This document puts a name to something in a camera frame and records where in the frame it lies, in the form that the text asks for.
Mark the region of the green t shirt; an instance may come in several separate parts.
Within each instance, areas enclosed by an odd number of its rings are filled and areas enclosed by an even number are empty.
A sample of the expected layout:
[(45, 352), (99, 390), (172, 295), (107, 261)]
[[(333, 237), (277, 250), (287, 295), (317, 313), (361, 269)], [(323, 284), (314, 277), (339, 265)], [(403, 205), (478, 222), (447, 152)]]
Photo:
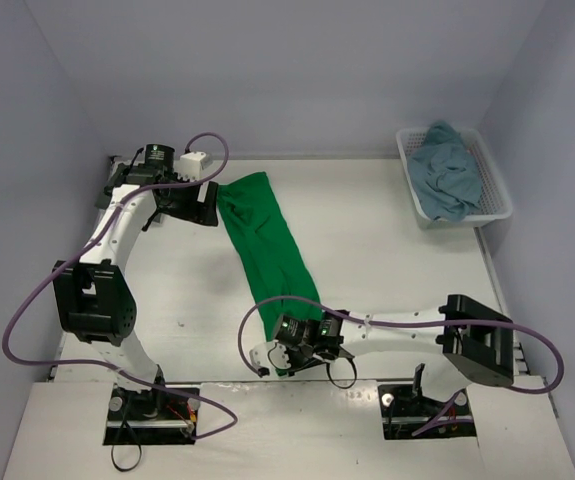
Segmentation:
[(320, 297), (266, 173), (256, 172), (221, 185), (217, 207), (255, 301), (239, 324), (237, 348), (247, 369), (258, 374), (243, 350), (243, 333), (250, 317), (260, 315), (269, 340), (283, 314), (301, 321), (320, 321)]

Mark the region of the grey t shirt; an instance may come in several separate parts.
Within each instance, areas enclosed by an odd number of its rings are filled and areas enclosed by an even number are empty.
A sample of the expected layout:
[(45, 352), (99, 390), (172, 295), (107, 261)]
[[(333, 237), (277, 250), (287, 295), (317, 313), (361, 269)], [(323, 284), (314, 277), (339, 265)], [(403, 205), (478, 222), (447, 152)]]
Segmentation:
[(128, 164), (120, 163), (116, 166), (115, 171), (110, 175), (105, 186), (99, 192), (95, 207), (99, 210), (105, 210), (109, 207), (113, 190), (122, 186), (127, 177)]

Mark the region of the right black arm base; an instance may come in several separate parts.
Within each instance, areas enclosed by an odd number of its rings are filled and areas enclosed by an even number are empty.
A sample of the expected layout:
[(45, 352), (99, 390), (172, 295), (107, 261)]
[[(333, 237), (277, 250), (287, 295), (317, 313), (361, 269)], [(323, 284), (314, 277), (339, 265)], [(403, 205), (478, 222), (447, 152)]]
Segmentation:
[(477, 430), (465, 392), (451, 404), (424, 395), (419, 364), (411, 381), (377, 386), (381, 426), (386, 441), (474, 438)]

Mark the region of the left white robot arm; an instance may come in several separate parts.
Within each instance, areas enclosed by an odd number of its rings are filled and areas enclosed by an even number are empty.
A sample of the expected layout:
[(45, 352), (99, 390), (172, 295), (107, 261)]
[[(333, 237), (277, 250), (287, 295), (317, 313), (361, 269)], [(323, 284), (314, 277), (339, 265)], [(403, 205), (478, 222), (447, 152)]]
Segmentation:
[(135, 333), (137, 304), (124, 270), (140, 233), (161, 215), (201, 226), (218, 224), (218, 185), (197, 182), (211, 163), (209, 154), (148, 144), (138, 164), (121, 164), (101, 191), (96, 206), (103, 215), (94, 231), (96, 244), (53, 282), (61, 327), (89, 344), (102, 360), (117, 367), (119, 395), (142, 418), (158, 418), (167, 395), (156, 387), (162, 370)]

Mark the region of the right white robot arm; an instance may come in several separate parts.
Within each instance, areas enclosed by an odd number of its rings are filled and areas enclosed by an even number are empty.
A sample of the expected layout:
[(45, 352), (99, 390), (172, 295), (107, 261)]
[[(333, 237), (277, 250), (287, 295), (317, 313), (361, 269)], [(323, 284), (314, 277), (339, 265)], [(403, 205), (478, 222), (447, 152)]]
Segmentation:
[(396, 314), (380, 320), (372, 314), (327, 311), (320, 320), (282, 315), (271, 340), (291, 374), (339, 359), (375, 353), (418, 354), (412, 405), (431, 412), (471, 384), (508, 388), (514, 382), (512, 321), (462, 294), (451, 294), (434, 309)]

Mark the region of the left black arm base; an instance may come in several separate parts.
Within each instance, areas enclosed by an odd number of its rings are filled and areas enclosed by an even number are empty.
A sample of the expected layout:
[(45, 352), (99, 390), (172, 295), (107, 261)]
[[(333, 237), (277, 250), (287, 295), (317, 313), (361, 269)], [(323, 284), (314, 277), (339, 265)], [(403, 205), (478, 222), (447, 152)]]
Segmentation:
[(103, 444), (119, 473), (135, 470), (146, 446), (192, 446), (198, 408), (184, 396), (152, 390), (129, 391), (115, 385), (108, 401)]

